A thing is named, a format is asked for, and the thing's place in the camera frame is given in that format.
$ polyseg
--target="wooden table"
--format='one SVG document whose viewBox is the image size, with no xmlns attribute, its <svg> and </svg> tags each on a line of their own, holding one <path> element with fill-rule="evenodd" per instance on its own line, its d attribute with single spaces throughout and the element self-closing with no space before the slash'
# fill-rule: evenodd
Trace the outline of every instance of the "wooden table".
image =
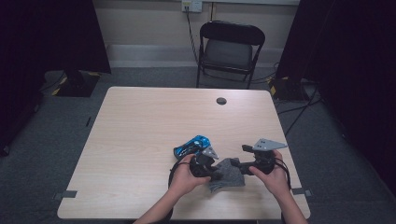
<svg viewBox="0 0 396 224">
<path fill-rule="evenodd" d="M 227 100 L 225 105 L 217 99 Z M 241 146 L 260 138 L 286 143 L 267 91 L 112 87 L 100 108 L 67 190 L 60 218 L 136 219 L 167 190 L 173 148 L 196 135 L 209 138 L 220 159 L 254 161 Z M 301 183 L 288 148 L 279 150 L 291 185 Z M 199 186 L 175 206 L 172 219 L 279 219 L 273 195 L 256 176 L 211 193 Z M 305 217 L 303 194 L 294 195 Z"/>
</svg>

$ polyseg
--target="wall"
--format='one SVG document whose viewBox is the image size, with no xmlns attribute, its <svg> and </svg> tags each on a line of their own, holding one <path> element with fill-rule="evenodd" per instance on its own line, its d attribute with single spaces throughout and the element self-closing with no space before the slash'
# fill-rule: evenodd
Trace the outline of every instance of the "wall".
<svg viewBox="0 0 396 224">
<path fill-rule="evenodd" d="M 181 12 L 180 1 L 93 2 L 107 45 L 191 47 L 187 15 Z M 295 5 L 203 2 L 202 13 L 190 13 L 195 46 L 199 45 L 200 27 L 211 18 L 249 23 L 265 32 L 263 51 L 274 53 L 275 58 L 270 61 L 276 61 L 285 46 L 296 10 Z"/>
</svg>

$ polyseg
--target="electrical outlet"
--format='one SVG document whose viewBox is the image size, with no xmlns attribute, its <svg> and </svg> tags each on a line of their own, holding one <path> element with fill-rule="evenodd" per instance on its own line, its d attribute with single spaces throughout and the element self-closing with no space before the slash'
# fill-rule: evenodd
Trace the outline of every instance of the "electrical outlet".
<svg viewBox="0 0 396 224">
<path fill-rule="evenodd" d="M 192 11 L 192 1 L 181 1 L 181 11 L 187 11 L 186 9 L 188 8 L 188 11 Z"/>
<path fill-rule="evenodd" d="M 192 1 L 192 11 L 193 12 L 202 12 L 202 1 Z"/>
<path fill-rule="evenodd" d="M 181 11 L 185 12 L 187 9 L 189 12 L 202 12 L 202 0 L 182 0 Z"/>
</svg>

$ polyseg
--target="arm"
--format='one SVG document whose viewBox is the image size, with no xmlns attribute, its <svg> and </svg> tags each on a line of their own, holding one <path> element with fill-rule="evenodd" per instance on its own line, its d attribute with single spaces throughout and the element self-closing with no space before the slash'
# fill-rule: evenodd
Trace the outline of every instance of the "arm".
<svg viewBox="0 0 396 224">
<path fill-rule="evenodd" d="M 195 177 L 190 171 L 189 162 L 195 155 L 187 155 L 177 167 L 168 191 L 135 224 L 152 223 L 162 220 L 175 206 L 178 200 L 195 187 L 209 182 L 210 177 Z"/>
<path fill-rule="evenodd" d="M 276 158 L 282 160 L 282 155 L 274 150 Z M 288 224 L 306 224 L 308 223 L 301 212 L 299 206 L 295 202 L 289 186 L 286 180 L 285 171 L 282 168 L 275 166 L 271 174 L 266 175 L 256 167 L 250 166 L 249 171 L 257 176 L 268 188 L 268 190 L 274 194 L 277 202 L 279 203 L 280 209 L 282 210 L 283 216 Z"/>
</svg>

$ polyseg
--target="forearm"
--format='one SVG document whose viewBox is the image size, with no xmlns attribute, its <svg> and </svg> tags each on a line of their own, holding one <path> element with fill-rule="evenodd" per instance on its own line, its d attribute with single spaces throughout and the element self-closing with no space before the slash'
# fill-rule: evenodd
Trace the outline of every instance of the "forearm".
<svg viewBox="0 0 396 224">
<path fill-rule="evenodd" d="M 295 202 L 291 193 L 285 193 L 276 197 L 287 224 L 307 224 L 300 207 Z"/>
<path fill-rule="evenodd" d="M 166 191 L 161 199 L 156 202 L 142 217 L 134 222 L 134 224 L 153 223 L 163 219 L 175 206 L 180 197 L 180 195 L 175 194 L 172 191 Z"/>
</svg>

